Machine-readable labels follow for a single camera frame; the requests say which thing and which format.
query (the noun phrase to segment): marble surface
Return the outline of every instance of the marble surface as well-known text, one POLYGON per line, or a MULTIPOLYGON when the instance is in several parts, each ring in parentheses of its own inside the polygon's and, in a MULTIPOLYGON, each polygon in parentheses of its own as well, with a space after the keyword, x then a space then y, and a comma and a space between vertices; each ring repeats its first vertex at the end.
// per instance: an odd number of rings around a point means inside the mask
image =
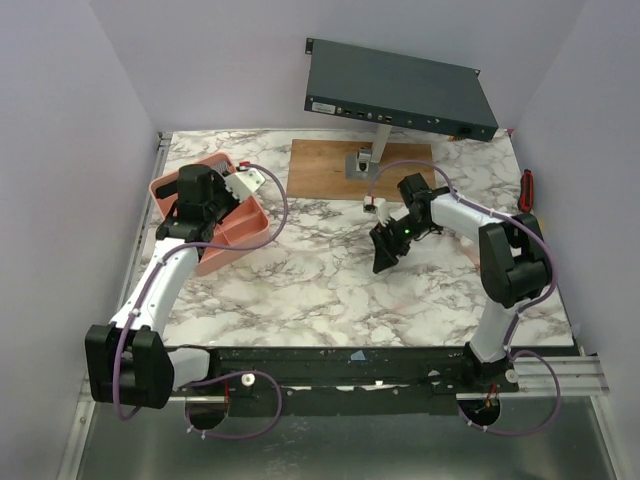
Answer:
MULTIPOLYGON (((236 162, 269 168, 286 184, 296 138, 371 141, 373 133, 176 133, 165 173, 223 151, 236 162)), ((390 141, 431 143, 434 161, 464 195, 515 212, 520 172, 505 132, 488 144, 449 142, 412 131, 393 132, 390 141)), ((258 197, 273 231, 282 212, 278 191, 268 183, 258 197)), ((399 265, 374 275, 368 232, 375 220, 362 212, 360 202, 290 199, 290 212, 275 243, 187 281, 164 332, 167 345, 438 346, 462 345, 471 338, 486 297, 476 265, 452 232, 414 242, 399 265)), ((148 264, 160 221, 154 212, 141 269, 148 264)), ((526 313, 514 344, 571 344, 557 294, 526 313)))

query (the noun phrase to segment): black base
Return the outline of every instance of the black base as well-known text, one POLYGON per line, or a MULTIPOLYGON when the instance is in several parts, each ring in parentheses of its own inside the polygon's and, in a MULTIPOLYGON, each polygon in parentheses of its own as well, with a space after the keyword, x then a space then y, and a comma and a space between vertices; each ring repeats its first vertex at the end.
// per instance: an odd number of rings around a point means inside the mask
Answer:
MULTIPOLYGON (((428 413, 456 415, 457 393, 488 393, 492 384, 500 392, 518 391, 507 382, 504 362, 500 371, 469 376, 465 347, 406 348, 204 348, 219 361, 220 373, 260 370, 273 376, 283 391, 282 415, 357 416, 428 413), (403 385, 380 390, 362 388, 376 381, 403 385), (336 387, 355 386, 352 391, 336 387), (311 387, 300 390, 291 387, 311 387)), ((531 348, 548 356, 578 355, 575 347, 531 348)), ((180 395, 223 395, 220 385, 181 392, 180 395)), ((229 409, 235 417, 269 417, 276 409, 271 384, 260 377, 252 387, 240 379, 229 381, 229 409)), ((192 423, 212 428, 219 411, 193 404, 192 423)))

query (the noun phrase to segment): salmon plastic bin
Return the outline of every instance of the salmon plastic bin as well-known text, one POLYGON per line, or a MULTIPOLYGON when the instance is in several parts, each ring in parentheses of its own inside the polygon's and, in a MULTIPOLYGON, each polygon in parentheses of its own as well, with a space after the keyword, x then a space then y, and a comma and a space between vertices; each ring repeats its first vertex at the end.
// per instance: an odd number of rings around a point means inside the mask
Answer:
MULTIPOLYGON (((226 153, 216 153, 196 163, 208 165, 221 173, 223 171, 236 171, 231 159, 226 153)), ((178 195, 174 194, 167 198, 158 198, 156 196, 156 189, 173 182, 177 178, 178 171, 176 170, 175 172, 156 178, 149 185, 151 196, 163 217, 167 216, 171 205, 176 201, 178 195)), ((269 236, 269 219, 255 197, 251 196, 231 212, 220 225, 216 226, 213 231, 211 243, 234 247, 250 247, 251 245, 257 245, 267 241, 269 236)), ((233 250, 221 250, 219 248, 207 248, 200 263, 198 263, 196 267, 196 275, 208 275, 224 267, 226 264, 240 257, 244 257, 247 253, 251 253, 251 250, 237 252, 233 250)))

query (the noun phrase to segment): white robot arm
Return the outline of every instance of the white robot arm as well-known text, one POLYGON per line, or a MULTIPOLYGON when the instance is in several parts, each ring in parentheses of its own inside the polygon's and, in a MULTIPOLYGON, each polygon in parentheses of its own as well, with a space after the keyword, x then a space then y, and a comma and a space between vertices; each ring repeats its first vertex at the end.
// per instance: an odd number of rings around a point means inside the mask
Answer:
MULTIPOLYGON (((446 187, 431 190, 420 174, 406 177, 398 188, 409 209, 400 220, 389 215, 384 199, 365 198, 365 211, 378 215, 378 225, 370 232, 376 247, 373 271, 396 265, 397 257, 409 252, 412 240, 442 228, 478 243, 482 284, 489 298, 469 347, 480 364, 502 360, 517 307, 540 295, 551 279, 548 259, 511 224, 464 205, 446 187), (520 255, 514 257, 512 248, 521 249, 520 255)), ((532 214, 514 218, 542 237, 532 214)))
POLYGON ((210 356, 204 350, 166 352, 162 344, 169 313, 204 249, 194 244, 170 256, 169 253, 185 243, 210 242, 215 226, 264 183, 264 176, 254 168, 240 167, 235 173, 219 173, 196 164, 182 167, 176 181, 156 191, 161 198, 178 195, 156 231, 149 266, 108 325, 92 326, 85 338, 89 378, 96 400, 112 400, 109 385, 112 385, 113 352, 132 314, 135 319, 128 329, 125 350, 128 356, 123 357, 120 368, 123 403, 161 408, 172 390, 210 373, 210 356))

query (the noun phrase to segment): white enclosure wall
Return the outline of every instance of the white enclosure wall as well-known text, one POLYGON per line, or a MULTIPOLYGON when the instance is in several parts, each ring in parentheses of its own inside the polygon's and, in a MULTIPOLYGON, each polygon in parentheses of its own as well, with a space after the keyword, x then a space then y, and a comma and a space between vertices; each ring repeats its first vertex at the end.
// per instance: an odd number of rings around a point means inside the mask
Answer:
POLYGON ((580 343, 640 475, 640 3, 590 0, 516 129, 580 343))
POLYGON ((84 0, 0 5, 0 476, 55 478, 156 134, 84 0))
POLYGON ((305 113, 306 37, 482 70, 513 127, 584 0, 90 0, 164 130, 343 126, 305 113))

